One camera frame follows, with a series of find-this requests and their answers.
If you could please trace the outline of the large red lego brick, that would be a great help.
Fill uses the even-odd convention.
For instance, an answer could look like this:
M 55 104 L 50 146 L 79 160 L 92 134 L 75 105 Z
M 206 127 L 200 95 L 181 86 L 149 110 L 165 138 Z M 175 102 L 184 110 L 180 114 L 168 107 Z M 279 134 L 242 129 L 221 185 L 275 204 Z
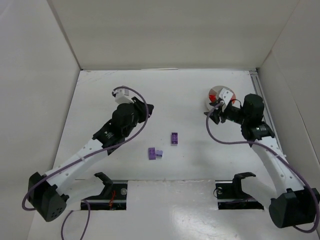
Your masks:
M 209 96 L 209 100 L 213 103 L 217 100 L 216 96 L 214 94 L 210 94 Z

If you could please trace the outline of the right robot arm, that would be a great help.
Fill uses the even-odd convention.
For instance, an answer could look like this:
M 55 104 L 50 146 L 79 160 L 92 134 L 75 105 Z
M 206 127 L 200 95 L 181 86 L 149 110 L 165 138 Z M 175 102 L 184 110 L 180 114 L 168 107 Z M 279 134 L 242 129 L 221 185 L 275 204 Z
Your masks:
M 209 96 L 211 109 L 205 112 L 205 124 L 231 121 L 239 124 L 243 141 L 213 140 L 223 145 L 249 145 L 260 158 L 274 188 L 260 181 L 252 172 L 237 173 L 222 193 L 229 199 L 252 197 L 268 209 L 274 225 L 280 229 L 293 227 L 302 233 L 314 232 L 320 223 L 320 194 L 286 160 L 278 146 L 275 133 L 263 120 L 265 105 L 262 97 L 248 94 L 236 107 L 231 90 L 223 88 Z

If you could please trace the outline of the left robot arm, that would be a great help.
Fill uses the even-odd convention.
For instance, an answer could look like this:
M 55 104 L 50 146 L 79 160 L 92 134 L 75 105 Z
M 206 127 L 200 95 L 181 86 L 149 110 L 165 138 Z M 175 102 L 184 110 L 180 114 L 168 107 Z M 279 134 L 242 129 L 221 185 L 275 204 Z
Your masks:
M 137 124 L 145 124 L 153 110 L 154 105 L 137 97 L 119 104 L 111 119 L 75 155 L 58 167 L 44 174 L 36 172 L 29 178 L 29 203 L 46 222 L 52 222 L 74 202 L 108 196 L 113 181 L 106 174 L 97 172 L 86 180 L 79 176 L 126 143 L 132 130 Z

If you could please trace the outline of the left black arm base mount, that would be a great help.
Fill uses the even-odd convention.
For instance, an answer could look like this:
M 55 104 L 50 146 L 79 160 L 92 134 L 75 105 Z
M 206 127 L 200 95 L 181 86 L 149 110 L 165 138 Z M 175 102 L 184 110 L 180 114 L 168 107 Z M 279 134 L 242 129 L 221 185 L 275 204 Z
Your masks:
M 98 195 L 87 197 L 92 211 L 125 211 L 127 209 L 128 181 L 111 180 L 107 175 L 98 172 L 94 175 L 104 185 Z

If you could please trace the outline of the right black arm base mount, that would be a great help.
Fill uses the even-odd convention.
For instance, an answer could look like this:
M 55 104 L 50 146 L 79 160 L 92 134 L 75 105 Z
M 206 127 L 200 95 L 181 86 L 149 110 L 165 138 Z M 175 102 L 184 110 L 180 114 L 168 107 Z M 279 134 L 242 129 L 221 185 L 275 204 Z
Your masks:
M 243 192 L 242 180 L 256 177 L 252 172 L 237 173 L 232 180 L 216 180 L 213 195 L 217 199 L 218 210 L 264 210 L 251 195 Z

